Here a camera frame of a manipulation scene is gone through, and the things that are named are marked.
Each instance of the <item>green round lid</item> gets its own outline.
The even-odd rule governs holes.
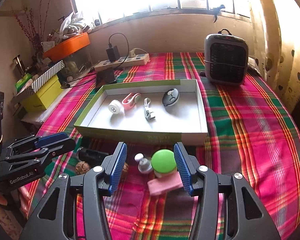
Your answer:
[[[158,173],[169,173],[177,166],[173,152],[167,149],[155,152],[151,159],[151,165]]]

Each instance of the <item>power adapter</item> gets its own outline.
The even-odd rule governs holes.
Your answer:
[[[106,49],[106,52],[108,54],[108,59],[110,62],[115,62],[120,58],[118,47],[112,47],[111,43],[109,43],[109,48]]]

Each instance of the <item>orange container lid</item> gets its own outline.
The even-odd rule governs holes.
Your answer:
[[[89,44],[90,40],[88,34],[82,33],[57,44],[52,49],[49,49],[43,54],[43,58],[48,57],[53,62],[57,62]]]

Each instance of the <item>tablecloth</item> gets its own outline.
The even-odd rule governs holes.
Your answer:
[[[210,83],[199,76],[204,70],[202,53],[150,55],[143,66],[116,71],[118,82],[196,79],[199,83],[208,133],[201,147],[187,147],[200,164],[215,172],[241,172],[270,213],[283,240],[300,223],[300,134],[278,97],[259,77],[248,74],[240,87]],[[75,153],[82,136],[74,122],[95,95],[94,83],[73,88],[41,127],[38,135],[65,131],[77,142],[73,152],[53,159],[46,176],[27,185],[31,214],[43,194],[63,172],[74,176]],[[111,152],[115,141],[95,139],[94,148]],[[151,197],[147,181],[153,175],[138,172],[133,156],[154,153],[169,146],[128,145],[129,171],[112,197],[105,197],[109,227],[116,239],[188,239],[197,198],[183,189]],[[82,197],[77,199],[78,235],[84,235]],[[219,208],[216,239],[222,239],[224,217]]]

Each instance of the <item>smartphone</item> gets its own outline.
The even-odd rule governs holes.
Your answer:
[[[96,92],[103,86],[103,85],[109,85],[109,84],[116,84],[117,79],[115,78],[113,68],[107,68],[105,70],[102,70],[100,72],[97,72],[96,76]]]

